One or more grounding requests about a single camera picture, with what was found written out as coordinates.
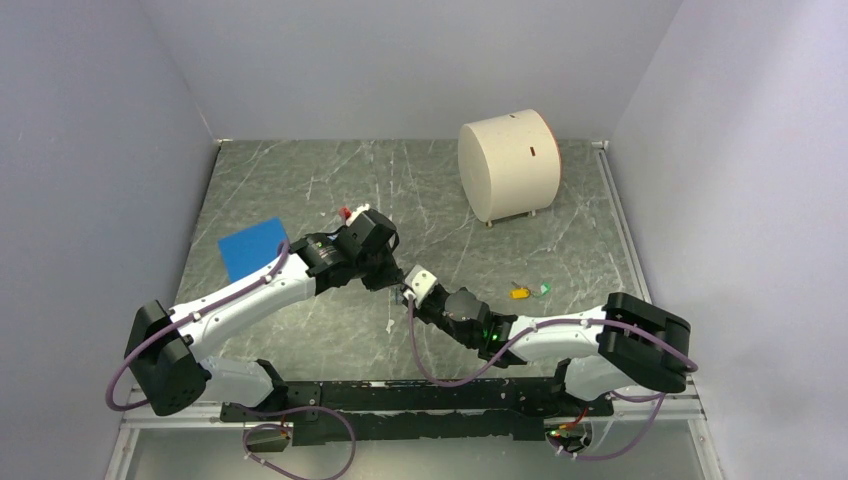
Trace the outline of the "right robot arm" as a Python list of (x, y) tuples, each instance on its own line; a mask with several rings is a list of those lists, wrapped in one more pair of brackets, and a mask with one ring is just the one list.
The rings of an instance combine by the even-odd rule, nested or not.
[(444, 386), (463, 386), (492, 368), (555, 359), (564, 370), (555, 376), (550, 402), (564, 415), (630, 386), (681, 393), (698, 369), (688, 355), (690, 324), (623, 292), (599, 307), (548, 317), (498, 313), (466, 289), (448, 292), (440, 285), (428, 292), (405, 288), (403, 303), (411, 323), (435, 326), (484, 362)]

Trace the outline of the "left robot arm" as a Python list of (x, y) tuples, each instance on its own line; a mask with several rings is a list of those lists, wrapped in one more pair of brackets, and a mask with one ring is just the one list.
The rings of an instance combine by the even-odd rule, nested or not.
[(394, 223), (368, 206), (332, 232), (283, 240), (257, 271), (200, 299), (165, 308), (151, 301), (136, 313), (125, 351), (144, 394), (140, 406), (161, 417), (197, 401), (239, 404), (262, 420), (287, 406), (289, 387), (267, 360), (217, 356), (230, 338), (271, 314), (359, 280), (369, 291), (398, 285)]

